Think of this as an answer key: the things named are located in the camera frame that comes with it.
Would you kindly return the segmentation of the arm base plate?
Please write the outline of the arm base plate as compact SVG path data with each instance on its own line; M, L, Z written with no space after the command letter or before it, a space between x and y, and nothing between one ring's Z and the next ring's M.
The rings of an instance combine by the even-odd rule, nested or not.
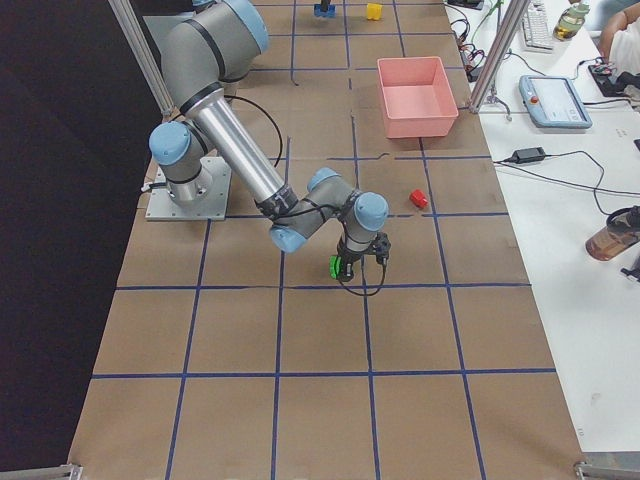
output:
M148 221L223 221L232 172L221 157L201 158L199 176L189 183L168 182L157 168L156 183L150 191L145 218Z

